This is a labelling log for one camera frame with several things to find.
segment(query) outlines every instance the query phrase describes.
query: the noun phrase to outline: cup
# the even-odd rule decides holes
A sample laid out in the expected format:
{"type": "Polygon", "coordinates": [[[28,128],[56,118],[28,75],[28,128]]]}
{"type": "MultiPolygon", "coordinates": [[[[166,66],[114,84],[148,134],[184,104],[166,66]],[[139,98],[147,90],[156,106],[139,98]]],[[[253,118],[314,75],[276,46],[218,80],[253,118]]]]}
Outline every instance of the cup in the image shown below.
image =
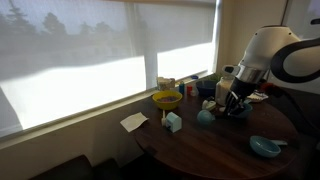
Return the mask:
{"type": "Polygon", "coordinates": [[[232,115],[232,117],[238,118],[238,119],[246,119],[250,112],[252,111],[252,106],[248,103],[243,103],[244,111],[242,111],[240,114],[232,115]]]}

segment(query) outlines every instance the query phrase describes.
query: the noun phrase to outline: blue bowl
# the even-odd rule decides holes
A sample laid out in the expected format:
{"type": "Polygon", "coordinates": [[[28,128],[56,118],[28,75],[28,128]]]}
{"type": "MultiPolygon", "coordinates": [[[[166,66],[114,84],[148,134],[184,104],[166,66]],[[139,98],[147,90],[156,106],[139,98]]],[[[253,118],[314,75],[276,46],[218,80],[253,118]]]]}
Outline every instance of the blue bowl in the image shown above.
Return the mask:
{"type": "Polygon", "coordinates": [[[196,87],[199,92],[199,96],[209,97],[216,94],[216,82],[210,80],[203,80],[196,82],[196,87]]]}
{"type": "Polygon", "coordinates": [[[261,136],[251,136],[250,147],[260,156],[267,158],[276,157],[281,152],[281,149],[278,145],[261,136]]]}

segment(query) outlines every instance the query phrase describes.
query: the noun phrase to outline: white paper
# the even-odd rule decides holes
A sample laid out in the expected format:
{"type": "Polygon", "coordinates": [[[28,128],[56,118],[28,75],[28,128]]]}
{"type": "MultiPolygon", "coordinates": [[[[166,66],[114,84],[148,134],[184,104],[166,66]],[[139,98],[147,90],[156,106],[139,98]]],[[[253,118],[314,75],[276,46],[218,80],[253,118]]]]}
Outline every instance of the white paper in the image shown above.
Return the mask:
{"type": "Polygon", "coordinates": [[[146,118],[141,112],[131,115],[124,120],[120,122],[120,124],[128,131],[135,130],[138,128],[144,121],[146,121],[148,118],[146,118]]]}

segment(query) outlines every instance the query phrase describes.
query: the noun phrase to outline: sunlight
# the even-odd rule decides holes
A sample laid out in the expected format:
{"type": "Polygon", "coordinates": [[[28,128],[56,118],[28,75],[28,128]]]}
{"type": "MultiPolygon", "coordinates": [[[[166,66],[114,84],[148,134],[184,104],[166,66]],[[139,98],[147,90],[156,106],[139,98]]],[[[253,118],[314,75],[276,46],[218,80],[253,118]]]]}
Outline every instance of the sunlight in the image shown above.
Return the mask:
{"type": "Polygon", "coordinates": [[[161,52],[158,53],[158,76],[180,79],[209,70],[213,58],[213,43],[161,52]]]}
{"type": "Polygon", "coordinates": [[[0,86],[27,129],[144,91],[145,76],[144,58],[135,57],[53,68],[0,86]]]}

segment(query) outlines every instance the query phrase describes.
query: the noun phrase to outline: small white box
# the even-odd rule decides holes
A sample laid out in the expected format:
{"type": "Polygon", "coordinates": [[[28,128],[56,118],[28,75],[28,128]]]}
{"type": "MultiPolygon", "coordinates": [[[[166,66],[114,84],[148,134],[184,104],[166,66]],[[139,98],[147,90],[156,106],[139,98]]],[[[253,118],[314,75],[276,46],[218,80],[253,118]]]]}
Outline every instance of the small white box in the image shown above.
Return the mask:
{"type": "Polygon", "coordinates": [[[166,117],[166,127],[169,129],[171,132],[176,132],[179,129],[181,129],[181,117],[177,116],[175,113],[170,112],[168,113],[166,117]]]}

